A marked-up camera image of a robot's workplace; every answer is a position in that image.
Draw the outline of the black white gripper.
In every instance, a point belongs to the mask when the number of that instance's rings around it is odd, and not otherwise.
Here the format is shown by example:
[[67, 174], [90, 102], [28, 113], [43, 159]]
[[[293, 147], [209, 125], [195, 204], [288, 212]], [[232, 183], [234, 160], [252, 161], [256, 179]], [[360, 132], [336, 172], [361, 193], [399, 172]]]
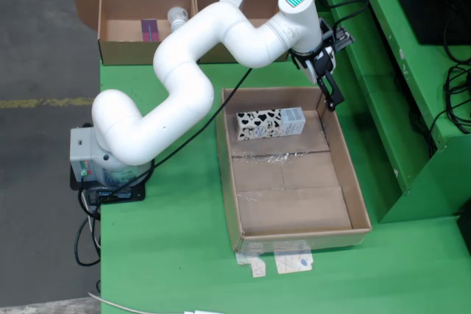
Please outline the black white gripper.
[[344, 97], [333, 78], [336, 68], [335, 51], [332, 46], [323, 46], [310, 53], [299, 53], [290, 49], [289, 54], [298, 70], [301, 70], [312, 84], [318, 84], [325, 96], [325, 106], [333, 112]]

